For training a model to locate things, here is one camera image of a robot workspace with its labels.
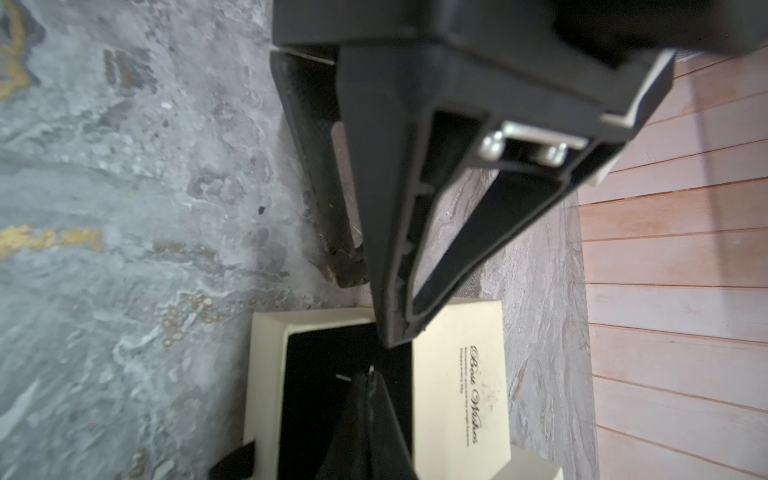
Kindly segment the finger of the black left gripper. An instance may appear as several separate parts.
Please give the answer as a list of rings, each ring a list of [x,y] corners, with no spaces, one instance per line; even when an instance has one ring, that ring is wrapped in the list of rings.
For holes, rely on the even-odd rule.
[[[270,69],[325,243],[326,261],[341,288],[368,282],[363,248],[354,243],[332,140],[341,121],[335,67],[286,51],[270,53]]]

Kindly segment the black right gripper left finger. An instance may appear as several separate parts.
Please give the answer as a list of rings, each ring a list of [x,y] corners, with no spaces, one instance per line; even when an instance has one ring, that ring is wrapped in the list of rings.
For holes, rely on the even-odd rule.
[[[317,479],[367,479],[367,377],[352,377],[330,446]]]

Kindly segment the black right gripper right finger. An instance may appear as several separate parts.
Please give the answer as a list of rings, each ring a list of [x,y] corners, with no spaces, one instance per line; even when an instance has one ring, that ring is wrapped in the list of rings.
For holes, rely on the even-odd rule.
[[[368,478],[417,479],[384,377],[373,367],[366,377]]]

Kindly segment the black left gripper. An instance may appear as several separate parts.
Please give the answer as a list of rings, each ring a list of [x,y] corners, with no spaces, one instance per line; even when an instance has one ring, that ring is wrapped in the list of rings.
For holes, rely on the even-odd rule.
[[[659,102],[678,50],[747,54],[763,1],[277,1],[275,45],[337,55],[337,93],[382,342],[414,339],[485,260]],[[421,287],[440,197],[496,178]]]

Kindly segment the cream drawer jewelry box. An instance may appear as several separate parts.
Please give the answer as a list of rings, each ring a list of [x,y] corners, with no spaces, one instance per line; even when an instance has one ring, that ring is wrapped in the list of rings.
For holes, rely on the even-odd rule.
[[[559,479],[510,440],[502,306],[388,348],[369,308],[257,313],[242,445],[212,479]]]

